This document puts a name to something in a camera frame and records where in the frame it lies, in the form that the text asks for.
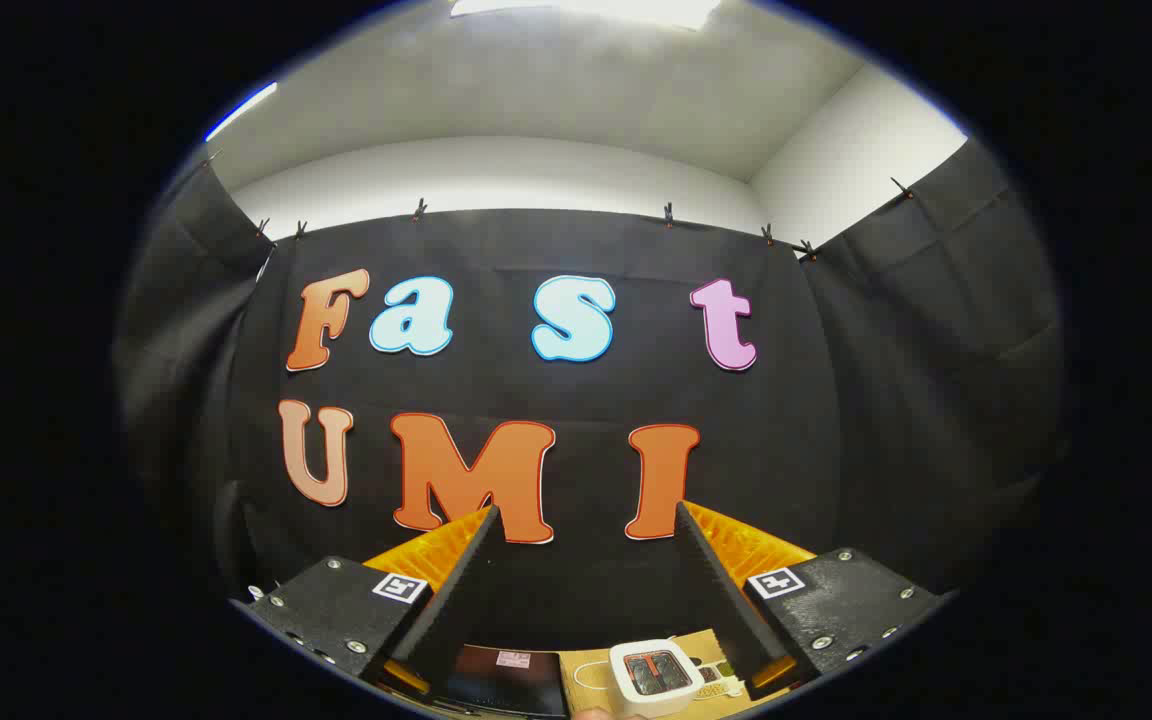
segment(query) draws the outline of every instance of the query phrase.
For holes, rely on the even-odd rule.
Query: white device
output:
[[[616,715],[662,717],[687,707],[705,684],[687,652],[673,641],[617,644],[608,653],[616,680]]]

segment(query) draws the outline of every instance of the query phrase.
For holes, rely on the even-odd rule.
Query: orange letter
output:
[[[500,509],[507,541],[547,543],[554,529],[540,507],[540,468],[554,446],[554,430],[540,423],[509,420],[492,430],[479,458],[467,468],[444,419],[435,415],[394,415],[389,427],[403,445],[403,506],[394,521],[412,530],[444,523],[430,497],[448,520],[479,510],[488,500]]]
[[[690,425],[647,425],[630,433],[639,452],[639,514],[626,525],[630,539],[673,537],[673,514],[687,487],[687,454],[700,445],[700,432]]]
[[[279,402],[278,414],[283,416],[283,462],[293,486],[303,497],[319,505],[335,507],[342,503],[349,491],[344,468],[344,433],[353,427],[353,415],[339,407],[324,407],[319,410],[319,423],[328,446],[328,479],[321,482],[310,473],[305,462],[305,425],[310,420],[310,406],[296,400],[285,400]]]
[[[305,305],[301,310],[301,327],[296,331],[296,347],[287,356],[288,372],[312,370],[328,364],[332,351],[323,346],[324,328],[328,338],[335,340],[344,332],[344,320],[349,316],[349,295],[362,297],[367,291],[367,271],[355,270],[334,278],[305,286],[301,297]],[[339,291],[349,295],[332,300]]]

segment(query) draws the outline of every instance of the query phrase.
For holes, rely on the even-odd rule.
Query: black curtain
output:
[[[273,249],[197,165],[164,194],[128,273],[113,364],[132,478],[194,577],[236,594],[268,577],[248,547],[228,468],[234,334]]]
[[[637,493],[626,434],[687,423],[702,433],[691,500],[954,588],[1064,446],[1064,328],[1038,228],[986,151],[968,142],[911,190],[803,264],[745,233],[561,210],[369,220],[271,252],[205,165],[157,211],[118,328],[132,472],[195,570],[241,597],[325,553],[364,560],[415,537],[391,518],[394,414],[442,416],[470,462],[500,420],[543,420],[558,431],[544,467],[558,538],[511,546],[515,582],[473,641],[599,647],[705,626],[670,596],[672,541],[621,535]],[[359,267],[372,287],[329,364],[285,372],[301,288]],[[456,288],[452,343],[372,350],[384,291],[424,274]],[[616,335],[594,363],[547,364],[526,341],[535,287],[555,274],[616,288]],[[745,373],[708,359],[687,304],[718,276],[753,304]],[[291,486],[281,397],[355,415],[346,505]],[[323,477],[316,420],[306,447]]]
[[[803,266],[838,379],[838,541],[946,591],[1064,452],[1064,296],[980,143],[909,190]]]

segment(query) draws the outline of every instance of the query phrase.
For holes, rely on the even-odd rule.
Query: ceiling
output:
[[[863,65],[785,15],[723,0],[699,32],[551,8],[402,3],[308,59],[210,143],[229,190],[393,142],[593,142],[748,182]]]

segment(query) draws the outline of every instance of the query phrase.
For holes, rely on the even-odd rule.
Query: white wall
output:
[[[753,188],[641,152],[528,137],[450,137],[344,152],[230,191],[266,236],[429,210],[577,209],[664,217],[760,234]]]
[[[776,240],[820,243],[900,195],[967,136],[904,83],[865,65],[755,174]]]

